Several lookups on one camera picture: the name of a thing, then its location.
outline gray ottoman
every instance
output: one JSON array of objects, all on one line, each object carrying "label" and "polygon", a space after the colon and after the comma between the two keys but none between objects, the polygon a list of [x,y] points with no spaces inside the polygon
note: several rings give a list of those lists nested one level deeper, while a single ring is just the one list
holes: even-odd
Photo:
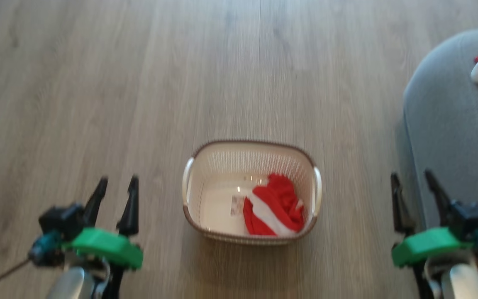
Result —
[{"label": "gray ottoman", "polygon": [[426,228],[439,224],[426,168],[452,199],[478,201],[478,86],[470,79],[476,56],[478,30],[454,36],[421,62],[405,90],[405,126]]}]

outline basket handle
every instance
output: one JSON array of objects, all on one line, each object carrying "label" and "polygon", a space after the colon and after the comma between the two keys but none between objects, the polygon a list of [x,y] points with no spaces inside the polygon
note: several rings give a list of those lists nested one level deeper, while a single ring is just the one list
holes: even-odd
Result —
[{"label": "basket handle", "polygon": [[184,199],[184,206],[188,205],[188,181],[189,181],[189,174],[191,174],[191,166],[195,158],[191,157],[187,164],[185,165],[184,169],[184,176],[182,177],[182,198]]},{"label": "basket handle", "polygon": [[317,202],[315,203],[315,210],[313,211],[313,216],[318,216],[320,213],[320,206],[322,204],[322,177],[320,176],[320,170],[315,167],[315,185],[317,188]]}]

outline cable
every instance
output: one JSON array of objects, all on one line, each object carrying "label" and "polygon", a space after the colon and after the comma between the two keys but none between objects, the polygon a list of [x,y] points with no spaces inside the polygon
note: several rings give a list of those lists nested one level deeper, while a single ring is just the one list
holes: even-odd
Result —
[{"label": "cable", "polygon": [[24,267],[25,265],[27,265],[31,260],[29,259],[26,259],[24,261],[21,261],[19,264],[15,265],[14,267],[6,270],[4,273],[0,274],[0,280],[6,278],[7,276],[9,276],[10,274],[13,274],[15,271],[18,271],[20,270],[22,267]]}]

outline beige plastic basket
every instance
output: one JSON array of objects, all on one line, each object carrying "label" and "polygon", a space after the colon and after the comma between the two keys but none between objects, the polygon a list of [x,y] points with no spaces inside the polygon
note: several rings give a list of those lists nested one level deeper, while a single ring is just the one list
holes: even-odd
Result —
[{"label": "beige plastic basket", "polygon": [[[242,209],[234,203],[267,182],[271,173],[284,174],[304,202],[304,228],[292,237],[251,236]],[[308,234],[322,199],[320,172],[302,150],[268,142],[218,141],[201,147],[188,160],[182,179],[184,214],[207,237],[255,245],[285,244]]]}]

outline green gripper part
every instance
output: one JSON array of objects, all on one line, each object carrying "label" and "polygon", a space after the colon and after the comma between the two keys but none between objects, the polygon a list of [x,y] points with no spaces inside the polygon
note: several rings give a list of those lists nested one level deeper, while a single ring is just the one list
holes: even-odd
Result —
[{"label": "green gripper part", "polygon": [[130,240],[109,231],[85,228],[71,242],[63,245],[65,250],[75,250],[78,255],[94,255],[104,257],[108,262],[140,269],[143,264],[143,252]]},{"label": "green gripper part", "polygon": [[407,237],[392,249],[392,261],[396,267],[404,267],[442,253],[471,248],[473,243],[459,241],[447,227],[431,228]]}]

